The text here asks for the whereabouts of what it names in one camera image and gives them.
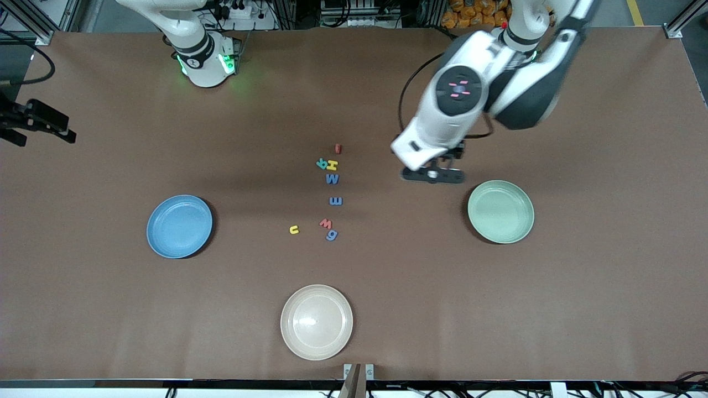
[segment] metal frame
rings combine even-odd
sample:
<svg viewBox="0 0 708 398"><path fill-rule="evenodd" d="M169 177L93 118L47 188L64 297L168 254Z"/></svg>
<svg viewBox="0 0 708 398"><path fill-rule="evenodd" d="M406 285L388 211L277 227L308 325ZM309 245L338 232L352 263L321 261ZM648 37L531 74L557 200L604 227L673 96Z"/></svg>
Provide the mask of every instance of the metal frame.
<svg viewBox="0 0 708 398"><path fill-rule="evenodd" d="M673 21L663 24L664 34L668 39L682 38L681 29L683 29L693 18L697 17L708 4L708 0L694 0L686 6Z"/></svg>
<svg viewBox="0 0 708 398"><path fill-rule="evenodd" d="M29 0L0 0L0 6L34 34L36 45L49 45L54 32L59 30L59 26Z"/></svg>
<svg viewBox="0 0 708 398"><path fill-rule="evenodd" d="M72 27L79 27L78 18L79 13L77 12L80 7L86 5L84 0L69 0L67 2L66 8L64 8L64 13L62 14L62 19L59 22L59 30L63 32L72 32Z"/></svg>
<svg viewBox="0 0 708 398"><path fill-rule="evenodd" d="M443 20L443 14L447 7L446 0L424 0L421 1L421 10L418 14L418 23L439 26Z"/></svg>
<svg viewBox="0 0 708 398"><path fill-rule="evenodd" d="M276 21L281 30L295 29L295 2L288 0L273 0L273 10L276 15Z"/></svg>
<svg viewBox="0 0 708 398"><path fill-rule="evenodd" d="M352 365L344 380L342 390L339 392L339 397L366 398L366 371L362 364Z"/></svg>

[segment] brown table surface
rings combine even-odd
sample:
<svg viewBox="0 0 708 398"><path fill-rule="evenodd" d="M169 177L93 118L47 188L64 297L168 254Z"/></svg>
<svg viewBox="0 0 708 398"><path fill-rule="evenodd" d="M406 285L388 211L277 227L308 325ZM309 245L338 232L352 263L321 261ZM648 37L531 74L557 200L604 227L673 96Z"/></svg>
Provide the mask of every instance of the brown table surface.
<svg viewBox="0 0 708 398"><path fill-rule="evenodd" d="M57 34L55 77L19 99L70 115L76 144L0 142L0 377L326 379L363 362L382 379L672 380L708 368L708 113L681 42L593 30L546 122L470 142L462 185L404 182L388 148L399 92L448 43L432 30L254 33L240 75L199 89L159 34ZM30 75L45 68L36 57ZM411 86L406 120L432 73ZM319 157L339 160L337 186ZM463 210L496 178L534 203L517 244L478 239ZM181 193L206 199L217 228L201 254L167 260L145 225ZM321 362L279 330L286 299L314 283L355 315L349 344Z"/></svg>

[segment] plate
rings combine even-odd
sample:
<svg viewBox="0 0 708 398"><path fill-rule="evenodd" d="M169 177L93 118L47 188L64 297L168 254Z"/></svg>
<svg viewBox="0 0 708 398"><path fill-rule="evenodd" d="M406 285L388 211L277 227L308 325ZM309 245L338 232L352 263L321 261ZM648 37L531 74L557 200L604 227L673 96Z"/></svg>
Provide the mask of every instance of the plate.
<svg viewBox="0 0 708 398"><path fill-rule="evenodd" d="M199 250L212 233L212 212L204 200L177 195L160 203L147 222L147 243L160 256L183 258Z"/></svg>
<svg viewBox="0 0 708 398"><path fill-rule="evenodd" d="M347 345L353 322L352 308L337 289L310 285L287 299L280 315L280 333L295 355L324 360Z"/></svg>
<svg viewBox="0 0 708 398"><path fill-rule="evenodd" d="M526 192L501 180L475 188L467 202L467 214L481 236L502 244L524 239L534 222L533 205Z"/></svg>

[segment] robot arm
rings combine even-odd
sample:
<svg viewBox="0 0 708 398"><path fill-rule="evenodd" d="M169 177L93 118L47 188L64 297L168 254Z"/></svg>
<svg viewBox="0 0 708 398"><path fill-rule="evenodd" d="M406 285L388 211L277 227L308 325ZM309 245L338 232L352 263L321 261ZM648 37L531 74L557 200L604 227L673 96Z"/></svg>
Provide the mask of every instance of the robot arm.
<svg viewBox="0 0 708 398"><path fill-rule="evenodd" d="M207 32L197 13L207 0L117 0L154 23L170 40L185 74L199 87L213 87L236 73L239 40Z"/></svg>
<svg viewBox="0 0 708 398"><path fill-rule="evenodd" d="M510 130L534 127L545 120L558 102L563 80L585 42L599 5L598 0L577 0L570 14L560 20L551 45L536 62L504 71L491 83L484 110ZM500 39L505 40L507 31L508 28Z"/></svg>
<svg viewBox="0 0 708 398"><path fill-rule="evenodd" d="M558 7L560 23L543 55L524 62L548 28L544 3ZM515 0L512 20L498 41L485 32L456 39L441 57L418 112L391 144L393 152L408 169L417 171L457 147L482 111L511 130L543 121L557 102L599 3Z"/></svg>

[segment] floor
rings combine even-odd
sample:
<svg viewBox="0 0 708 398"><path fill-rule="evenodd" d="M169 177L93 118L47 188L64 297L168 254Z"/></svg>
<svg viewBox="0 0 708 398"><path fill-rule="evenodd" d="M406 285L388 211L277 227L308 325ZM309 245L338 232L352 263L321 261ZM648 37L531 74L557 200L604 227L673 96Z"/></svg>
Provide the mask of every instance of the floor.
<svg viewBox="0 0 708 398"><path fill-rule="evenodd" d="M65 0L47 0L42 4ZM94 11L84 17L81 30L96 33L154 32L155 26L134 11L119 5L115 0L93 0ZM690 0L602 0L593 26L661 25L670 21ZM639 15L632 15L636 6ZM697 82L703 93L708 92L708 21L707 16L697 18L684 28L683 44L691 61ZM17 46L0 46L0 80L19 79L24 75L31 51ZM6 91L15 96L15 90Z"/></svg>

